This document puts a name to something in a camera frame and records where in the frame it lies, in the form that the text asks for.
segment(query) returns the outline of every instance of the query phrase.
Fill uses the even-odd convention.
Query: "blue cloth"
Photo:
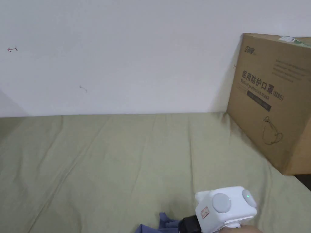
[[[178,233],[179,220],[170,219],[165,213],[160,213],[160,223],[158,229],[153,229],[145,225],[139,225],[135,233]]]

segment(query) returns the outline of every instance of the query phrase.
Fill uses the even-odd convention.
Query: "red label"
[[[202,218],[205,218],[209,213],[208,207],[206,206],[204,210],[201,211]]]

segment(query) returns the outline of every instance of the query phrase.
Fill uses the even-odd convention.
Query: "round gray button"
[[[247,189],[244,189],[242,191],[242,195],[243,195],[245,201],[247,202],[247,204],[249,204],[251,207],[256,208],[257,204],[256,204],[254,198],[252,197],[250,191],[248,191]]]
[[[231,200],[224,193],[217,193],[212,199],[212,205],[218,213],[227,213],[231,208]]]

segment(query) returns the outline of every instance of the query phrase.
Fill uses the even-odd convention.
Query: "printed mask illustration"
[[[263,120],[262,127],[262,139],[265,144],[272,145],[282,140],[283,134],[277,131],[268,116]]]

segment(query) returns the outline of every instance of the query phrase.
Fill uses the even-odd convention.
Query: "white wall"
[[[2,0],[0,116],[225,111],[240,35],[311,35],[310,8],[290,0]]]

